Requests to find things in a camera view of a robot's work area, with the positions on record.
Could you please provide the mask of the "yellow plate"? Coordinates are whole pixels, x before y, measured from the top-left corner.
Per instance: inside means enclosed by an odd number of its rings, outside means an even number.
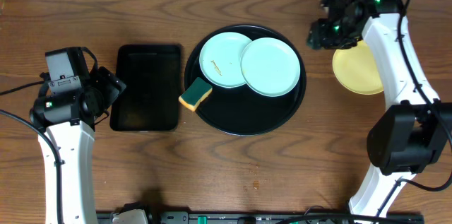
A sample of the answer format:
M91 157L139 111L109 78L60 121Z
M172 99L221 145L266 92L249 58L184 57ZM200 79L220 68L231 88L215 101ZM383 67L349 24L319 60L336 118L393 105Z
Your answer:
M335 77L348 90L361 95L383 92L374 56L363 40L356 47L337 49L332 66Z

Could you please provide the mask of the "light blue plate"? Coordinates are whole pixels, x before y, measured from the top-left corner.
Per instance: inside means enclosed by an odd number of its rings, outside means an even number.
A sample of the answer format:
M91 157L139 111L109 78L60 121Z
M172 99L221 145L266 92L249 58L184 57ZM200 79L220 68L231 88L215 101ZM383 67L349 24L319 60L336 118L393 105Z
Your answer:
M244 48L250 43L246 35L234 32L219 33L208 39L199 55L203 75L223 88L245 85L240 61Z
M289 93L301 75L297 53L282 40L271 37L248 44L242 52L240 66L246 84L266 97Z

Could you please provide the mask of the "green yellow sponge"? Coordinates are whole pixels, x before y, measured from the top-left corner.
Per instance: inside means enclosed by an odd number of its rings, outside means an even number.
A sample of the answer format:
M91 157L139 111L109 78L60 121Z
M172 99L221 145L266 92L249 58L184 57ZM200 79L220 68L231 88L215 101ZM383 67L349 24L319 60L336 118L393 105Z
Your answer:
M179 102L187 109L195 112L201 102L203 102L211 93L213 87L201 78L195 81L179 96Z

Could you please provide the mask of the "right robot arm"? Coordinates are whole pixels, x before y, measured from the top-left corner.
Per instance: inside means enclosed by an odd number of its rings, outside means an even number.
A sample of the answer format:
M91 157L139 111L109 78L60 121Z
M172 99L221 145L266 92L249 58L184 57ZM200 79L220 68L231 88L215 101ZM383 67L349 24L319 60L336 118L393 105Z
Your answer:
M371 50L383 84L386 111L367 136L370 166L349 200L353 215L383 218L401 189L439 187L414 181L439 159L451 141L451 104L442 102L428 82L412 45L402 0L322 0L327 18L311 25L312 49L350 49L363 40Z

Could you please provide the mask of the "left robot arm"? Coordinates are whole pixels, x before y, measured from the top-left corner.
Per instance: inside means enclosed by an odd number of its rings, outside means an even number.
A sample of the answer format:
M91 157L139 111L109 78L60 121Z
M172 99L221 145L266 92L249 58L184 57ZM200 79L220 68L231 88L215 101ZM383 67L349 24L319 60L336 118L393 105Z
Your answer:
M126 85L101 66L87 80L68 77L79 89L55 93L54 82L40 88L30 120L40 132L44 159L46 223L97 223L92 176L95 126Z

